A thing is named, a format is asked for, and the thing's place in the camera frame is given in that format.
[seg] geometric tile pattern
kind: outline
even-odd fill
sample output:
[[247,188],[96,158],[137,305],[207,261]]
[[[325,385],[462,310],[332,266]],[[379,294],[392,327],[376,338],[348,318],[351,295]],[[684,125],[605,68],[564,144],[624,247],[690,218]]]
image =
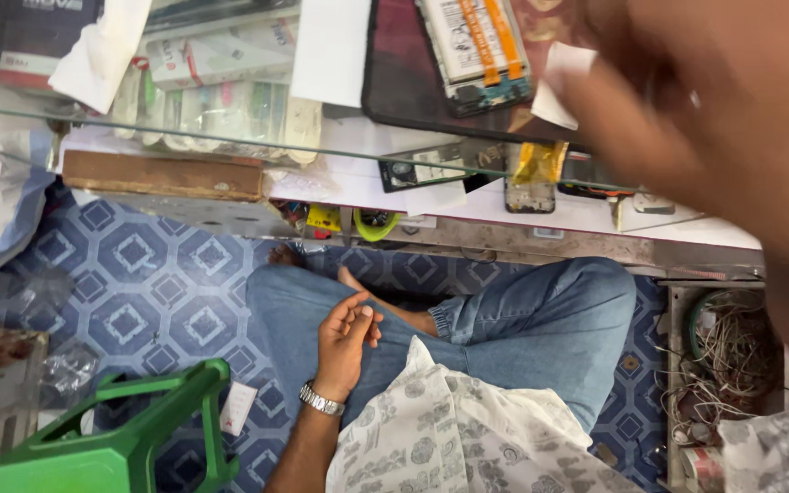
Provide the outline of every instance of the geometric tile pattern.
[[589,451],[594,454],[598,443],[604,443],[619,460],[615,469],[644,491],[657,492],[665,491],[657,484],[661,471],[654,465],[659,459],[654,451],[665,444],[665,418],[659,404],[662,390],[654,381],[655,370],[663,369],[663,353],[653,346],[664,346],[657,321],[668,295],[647,277],[636,276],[636,285],[629,338],[614,373],[614,389],[590,433]]
[[[35,238],[2,270],[22,283],[45,266],[57,266],[74,278],[72,296],[59,310],[31,316],[8,312],[4,300],[0,325],[48,330],[52,349],[71,339],[86,342],[102,358],[96,380],[108,373],[164,375],[204,358],[224,358],[233,380],[258,389],[243,432],[224,434],[227,452],[238,454],[241,463],[228,490],[260,491],[292,425],[245,303],[246,278],[275,243],[212,236],[106,201],[78,207],[62,187],[50,187],[47,195],[48,214]],[[368,286],[452,295],[474,293],[526,268],[346,248],[312,255],[308,264],[328,275],[346,265]],[[629,369],[618,369],[593,438],[617,454],[620,471],[652,491],[656,473],[642,455],[663,438],[659,391],[652,382],[652,368],[661,362],[652,346],[658,344],[653,317],[663,310],[664,297],[646,278],[636,281],[639,299],[624,353]],[[17,292],[19,286],[10,287],[10,294]],[[147,401],[126,399],[98,412],[97,422],[124,420],[143,405]],[[191,491],[202,481],[201,427],[193,416],[160,448],[160,491]]]

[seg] silver metal watch strap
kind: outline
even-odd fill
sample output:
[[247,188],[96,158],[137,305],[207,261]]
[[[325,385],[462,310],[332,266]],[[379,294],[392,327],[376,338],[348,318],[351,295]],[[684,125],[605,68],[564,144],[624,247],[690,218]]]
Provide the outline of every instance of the silver metal watch strap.
[[300,389],[300,400],[304,403],[314,407],[322,411],[324,414],[330,414],[331,416],[340,416],[343,414],[345,410],[345,406],[340,403],[335,403],[334,401],[329,401],[318,394],[316,394],[312,390],[312,384],[315,382],[315,379],[308,380],[306,383],[303,384],[303,387]]

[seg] green plastic stool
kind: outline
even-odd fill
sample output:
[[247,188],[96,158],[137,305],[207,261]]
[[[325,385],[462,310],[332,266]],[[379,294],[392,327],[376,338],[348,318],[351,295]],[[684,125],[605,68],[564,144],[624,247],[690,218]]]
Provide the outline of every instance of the green plastic stool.
[[[230,382],[230,366],[206,360],[183,372],[124,382],[107,375],[92,397],[45,426],[0,459],[0,493],[155,493],[154,458],[191,414],[203,411],[206,478],[198,492],[213,492],[236,477],[239,458],[225,462],[218,424],[218,394]],[[113,431],[81,436],[86,410],[109,399],[168,390]]]

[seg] blurred hand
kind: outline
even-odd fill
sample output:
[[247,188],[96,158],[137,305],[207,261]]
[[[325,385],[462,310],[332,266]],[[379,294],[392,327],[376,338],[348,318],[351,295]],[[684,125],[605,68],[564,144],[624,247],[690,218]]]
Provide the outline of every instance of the blurred hand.
[[789,263],[789,0],[583,5],[601,55],[547,78],[595,150]]
[[376,347],[382,337],[378,323],[382,314],[359,305],[370,296],[360,291],[335,306],[318,326],[318,373],[313,391],[319,396],[344,403],[361,375],[364,342]]

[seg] floral print shirt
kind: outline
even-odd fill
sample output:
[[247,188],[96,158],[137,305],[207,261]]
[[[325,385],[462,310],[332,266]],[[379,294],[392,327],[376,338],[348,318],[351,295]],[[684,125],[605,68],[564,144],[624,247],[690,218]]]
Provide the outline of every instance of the floral print shirt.
[[434,364],[416,337],[407,366],[340,432],[327,491],[638,492],[549,389],[505,390]]

